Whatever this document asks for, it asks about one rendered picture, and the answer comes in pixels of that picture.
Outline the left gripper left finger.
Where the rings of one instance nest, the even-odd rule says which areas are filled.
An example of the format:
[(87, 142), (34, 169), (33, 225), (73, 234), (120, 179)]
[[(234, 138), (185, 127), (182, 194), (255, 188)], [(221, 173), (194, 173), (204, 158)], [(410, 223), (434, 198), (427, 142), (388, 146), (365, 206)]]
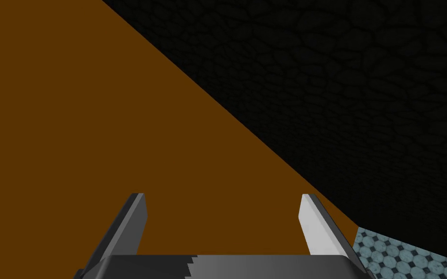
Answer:
[(101, 259), (111, 255), (136, 254), (147, 217), (145, 195), (131, 194), (101, 242)]

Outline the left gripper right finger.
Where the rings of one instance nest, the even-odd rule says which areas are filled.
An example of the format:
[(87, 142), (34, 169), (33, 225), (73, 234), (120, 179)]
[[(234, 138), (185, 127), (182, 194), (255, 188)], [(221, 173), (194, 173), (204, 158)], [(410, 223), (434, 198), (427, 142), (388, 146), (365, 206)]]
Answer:
[(312, 255), (342, 255), (357, 261), (352, 246), (315, 195), (303, 194), (299, 223)]

